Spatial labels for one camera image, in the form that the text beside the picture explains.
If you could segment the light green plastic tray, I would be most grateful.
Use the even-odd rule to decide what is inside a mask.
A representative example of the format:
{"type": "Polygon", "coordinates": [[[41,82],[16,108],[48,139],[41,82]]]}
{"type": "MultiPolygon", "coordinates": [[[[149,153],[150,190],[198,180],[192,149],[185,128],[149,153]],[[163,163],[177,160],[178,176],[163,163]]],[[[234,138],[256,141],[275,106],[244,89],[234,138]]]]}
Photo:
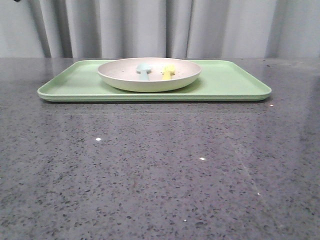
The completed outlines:
{"type": "Polygon", "coordinates": [[[180,89],[138,93],[114,88],[103,82],[98,67],[106,60],[82,60],[72,64],[37,93],[50,102],[160,102],[160,101],[262,101],[271,88],[225,60],[195,60],[201,67],[199,77],[180,89]]]}

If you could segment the beige speckled round plate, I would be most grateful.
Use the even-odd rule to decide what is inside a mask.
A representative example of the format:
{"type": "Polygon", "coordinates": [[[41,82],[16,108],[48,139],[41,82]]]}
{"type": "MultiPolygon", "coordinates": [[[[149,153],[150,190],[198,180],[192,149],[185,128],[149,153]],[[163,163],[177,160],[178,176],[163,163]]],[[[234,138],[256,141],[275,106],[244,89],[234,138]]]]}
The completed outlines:
{"type": "Polygon", "coordinates": [[[155,93],[183,88],[193,83],[200,75],[201,67],[191,61],[162,58],[138,57],[113,60],[98,67],[98,74],[108,85],[126,91],[155,93]],[[151,66],[148,74],[149,81],[140,81],[140,74],[136,72],[139,64],[151,66]],[[163,68],[174,65],[175,73],[170,80],[162,80],[163,68]]]}

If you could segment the light blue plastic spoon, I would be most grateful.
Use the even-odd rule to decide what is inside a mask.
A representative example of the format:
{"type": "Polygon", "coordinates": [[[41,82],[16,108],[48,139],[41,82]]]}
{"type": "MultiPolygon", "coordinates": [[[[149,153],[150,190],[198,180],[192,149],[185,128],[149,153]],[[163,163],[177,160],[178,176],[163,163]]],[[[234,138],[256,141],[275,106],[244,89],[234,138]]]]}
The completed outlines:
{"type": "Polygon", "coordinates": [[[139,74],[140,81],[149,81],[149,73],[151,72],[152,68],[147,63],[140,63],[136,67],[136,72],[139,74]]]}

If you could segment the yellow plastic fork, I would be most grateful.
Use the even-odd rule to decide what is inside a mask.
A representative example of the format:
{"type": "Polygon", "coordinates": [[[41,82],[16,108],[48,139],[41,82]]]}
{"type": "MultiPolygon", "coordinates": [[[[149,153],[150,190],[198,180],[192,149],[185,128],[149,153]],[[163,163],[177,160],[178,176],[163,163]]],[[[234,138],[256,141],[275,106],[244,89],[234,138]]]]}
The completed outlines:
{"type": "Polygon", "coordinates": [[[175,66],[173,64],[166,65],[162,70],[162,80],[171,80],[175,74],[175,66]]]}

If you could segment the grey pleated curtain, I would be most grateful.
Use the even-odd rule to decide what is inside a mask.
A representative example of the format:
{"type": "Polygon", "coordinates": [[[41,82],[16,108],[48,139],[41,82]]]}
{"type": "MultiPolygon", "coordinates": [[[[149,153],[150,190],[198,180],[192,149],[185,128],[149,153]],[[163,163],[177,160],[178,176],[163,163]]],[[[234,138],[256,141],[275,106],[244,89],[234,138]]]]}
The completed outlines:
{"type": "Polygon", "coordinates": [[[317,0],[3,0],[13,58],[318,58],[317,0]]]}

